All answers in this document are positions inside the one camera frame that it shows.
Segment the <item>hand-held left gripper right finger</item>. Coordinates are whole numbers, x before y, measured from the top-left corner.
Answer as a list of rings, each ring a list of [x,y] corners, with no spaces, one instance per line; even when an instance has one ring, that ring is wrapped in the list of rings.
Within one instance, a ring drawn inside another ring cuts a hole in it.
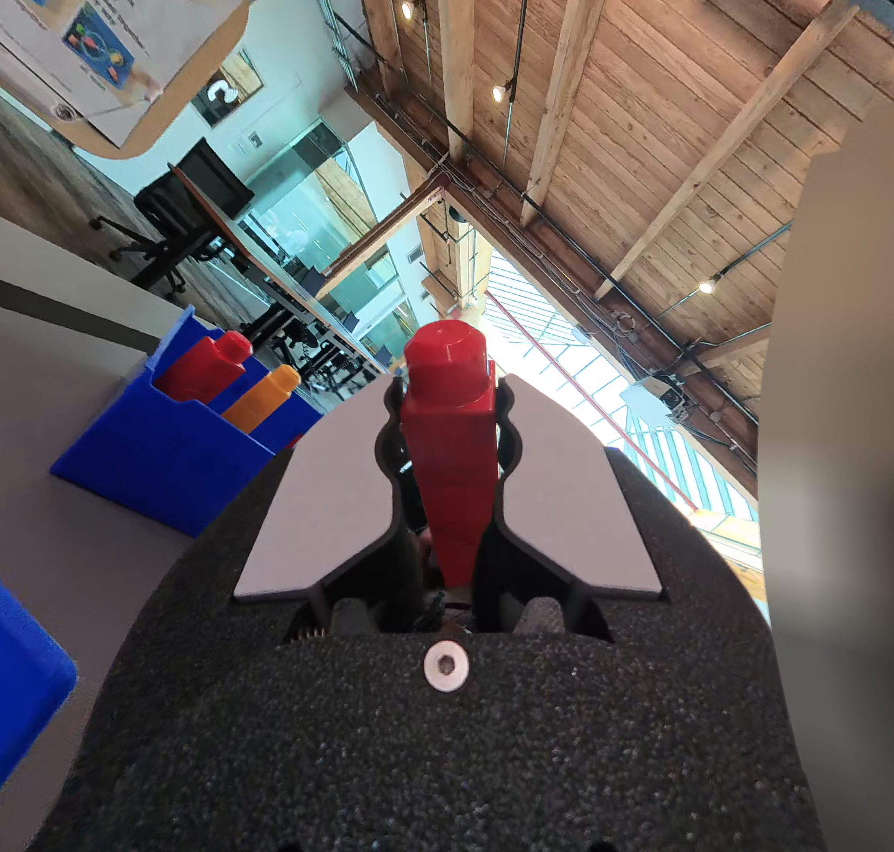
[[[601,600],[657,600],[663,584],[606,449],[554,399],[517,375],[497,388],[493,514],[476,555],[476,627],[511,632],[508,599],[539,599],[546,633],[610,633]]]

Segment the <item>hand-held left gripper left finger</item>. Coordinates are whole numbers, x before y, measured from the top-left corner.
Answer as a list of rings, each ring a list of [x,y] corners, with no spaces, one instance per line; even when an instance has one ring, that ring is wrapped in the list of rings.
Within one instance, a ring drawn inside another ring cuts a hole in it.
[[[340,601],[359,600],[380,630],[413,629],[421,568],[399,479],[403,392],[401,378],[380,377],[296,443],[236,602],[305,602],[328,626]]]

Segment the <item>red block tower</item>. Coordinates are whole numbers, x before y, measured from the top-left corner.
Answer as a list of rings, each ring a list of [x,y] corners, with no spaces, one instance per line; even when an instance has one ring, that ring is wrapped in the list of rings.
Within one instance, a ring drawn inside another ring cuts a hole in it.
[[[203,337],[153,385],[174,401],[209,404],[244,375],[252,354],[251,342],[239,332],[226,332],[216,340]]]
[[[445,587],[468,587],[499,475],[494,363],[485,335],[456,319],[423,326],[405,357],[400,428],[433,551]]]

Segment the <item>blue plastic bin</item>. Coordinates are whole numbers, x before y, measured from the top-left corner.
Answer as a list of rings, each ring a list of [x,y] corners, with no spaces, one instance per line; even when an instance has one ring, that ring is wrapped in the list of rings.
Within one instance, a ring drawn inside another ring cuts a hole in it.
[[[1,783],[73,692],[73,659],[1,588]]]
[[[197,344],[223,336],[188,306],[50,474],[198,537],[276,454],[323,416],[292,391],[251,433],[225,420],[224,412],[269,374],[253,356],[209,403],[177,402],[156,387],[157,378]]]

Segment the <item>white ceiling projector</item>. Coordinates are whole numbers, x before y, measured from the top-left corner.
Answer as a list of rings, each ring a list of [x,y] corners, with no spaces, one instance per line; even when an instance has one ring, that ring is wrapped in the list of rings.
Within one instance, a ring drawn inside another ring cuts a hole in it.
[[[628,385],[620,391],[620,399],[651,429],[674,429],[691,409],[683,384],[667,372],[655,372]]]

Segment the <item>wooden top office desk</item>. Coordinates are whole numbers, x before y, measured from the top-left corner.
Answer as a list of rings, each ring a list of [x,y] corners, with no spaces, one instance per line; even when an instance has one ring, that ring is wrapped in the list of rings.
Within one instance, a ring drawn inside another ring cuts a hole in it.
[[[311,297],[294,278],[284,270],[250,235],[234,220],[231,220],[195,183],[177,166],[169,165],[173,175],[185,187],[198,206],[210,217],[220,236],[229,241],[262,276],[266,294],[289,310],[297,319],[313,317],[322,323],[331,335],[339,341],[341,348],[358,355],[366,366],[379,374],[397,375],[402,370],[400,360],[385,366],[365,347],[355,335]]]

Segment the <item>black office chair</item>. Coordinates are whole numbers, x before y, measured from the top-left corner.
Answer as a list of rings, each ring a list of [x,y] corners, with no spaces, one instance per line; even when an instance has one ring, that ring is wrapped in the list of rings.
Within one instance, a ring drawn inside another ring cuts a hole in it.
[[[231,171],[205,139],[199,140],[176,168],[231,220],[238,218],[251,204],[253,191]],[[100,230],[106,225],[130,238],[131,243],[112,250],[109,257],[120,261],[124,253],[143,253],[149,266],[136,276],[133,283],[147,290],[164,278],[171,288],[166,297],[173,299],[175,294],[184,293],[186,289],[179,265],[187,258],[207,262],[217,254],[214,248],[214,242],[220,238],[217,226],[199,207],[173,170],[141,189],[134,196],[133,203],[161,234],[159,241],[151,241],[145,235],[104,216],[91,218],[88,226]]]

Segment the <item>instruction poster board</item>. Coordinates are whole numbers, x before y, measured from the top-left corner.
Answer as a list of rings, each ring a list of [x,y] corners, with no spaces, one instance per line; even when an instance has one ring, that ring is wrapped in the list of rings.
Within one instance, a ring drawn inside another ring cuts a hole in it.
[[[246,0],[1,0],[2,92],[116,149]]]

